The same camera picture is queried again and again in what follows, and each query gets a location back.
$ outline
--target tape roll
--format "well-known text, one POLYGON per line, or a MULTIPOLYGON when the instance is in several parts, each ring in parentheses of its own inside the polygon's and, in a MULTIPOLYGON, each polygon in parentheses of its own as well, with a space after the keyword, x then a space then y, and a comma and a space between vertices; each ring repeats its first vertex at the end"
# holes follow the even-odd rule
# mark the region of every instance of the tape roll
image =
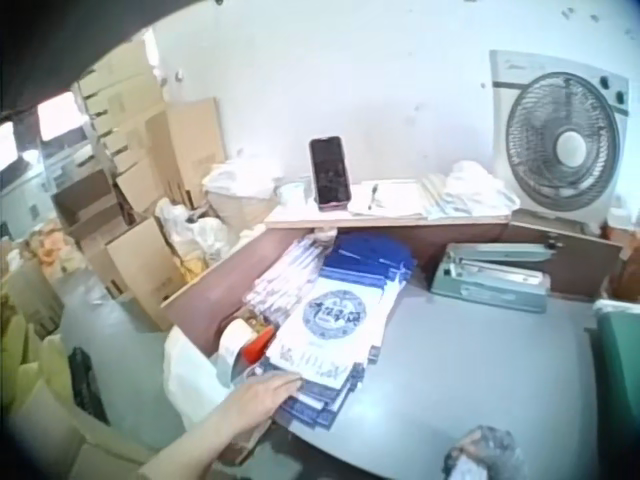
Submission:
POLYGON ((242 347, 256 337, 256 333, 245 323, 236 318, 225 329, 218 347, 217 372, 218 381, 225 387, 231 386, 233 366, 242 347))

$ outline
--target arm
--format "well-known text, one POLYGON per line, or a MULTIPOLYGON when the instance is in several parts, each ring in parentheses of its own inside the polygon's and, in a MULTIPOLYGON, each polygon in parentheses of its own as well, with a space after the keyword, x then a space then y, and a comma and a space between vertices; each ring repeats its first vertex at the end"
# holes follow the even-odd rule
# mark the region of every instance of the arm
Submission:
POLYGON ((140 469, 150 480, 202 478, 238 434, 267 420, 301 385, 295 374, 278 374, 234 390, 196 428, 162 450, 140 469))

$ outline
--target window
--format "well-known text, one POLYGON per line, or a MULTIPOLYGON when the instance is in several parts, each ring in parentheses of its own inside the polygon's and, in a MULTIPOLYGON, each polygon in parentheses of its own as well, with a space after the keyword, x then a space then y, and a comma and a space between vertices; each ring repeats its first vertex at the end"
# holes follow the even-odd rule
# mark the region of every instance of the window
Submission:
POLYGON ((13 136, 13 123, 0 125, 0 170, 18 158, 16 139, 13 136))
POLYGON ((40 135, 45 142, 78 128, 85 121, 71 92, 38 105, 38 119, 40 135))

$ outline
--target fan grille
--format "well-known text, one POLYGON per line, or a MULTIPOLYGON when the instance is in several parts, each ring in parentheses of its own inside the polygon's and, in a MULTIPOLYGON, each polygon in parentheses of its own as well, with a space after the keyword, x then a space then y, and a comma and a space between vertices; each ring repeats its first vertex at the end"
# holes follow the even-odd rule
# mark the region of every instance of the fan grille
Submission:
POLYGON ((516 98, 506 130, 509 165, 525 194, 553 211, 585 208, 600 198, 615 176, 619 141, 614 114, 587 80, 549 73, 531 82, 516 98), (586 144, 584 161, 560 161, 556 143, 575 132, 586 144))

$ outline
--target white wall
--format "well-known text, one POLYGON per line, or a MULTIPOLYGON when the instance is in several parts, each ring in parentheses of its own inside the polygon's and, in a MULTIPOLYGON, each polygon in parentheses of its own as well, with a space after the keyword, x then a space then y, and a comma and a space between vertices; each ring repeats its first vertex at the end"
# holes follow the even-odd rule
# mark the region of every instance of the white wall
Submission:
POLYGON ((307 144, 326 135, 343 137, 355 180, 446 172, 463 158, 491 167, 488 51, 509 49, 629 77, 620 189, 640 178, 634 0, 208 1, 154 33, 161 68, 185 75, 171 99, 218 97, 229 153, 277 159, 289 175, 309 172, 307 144))

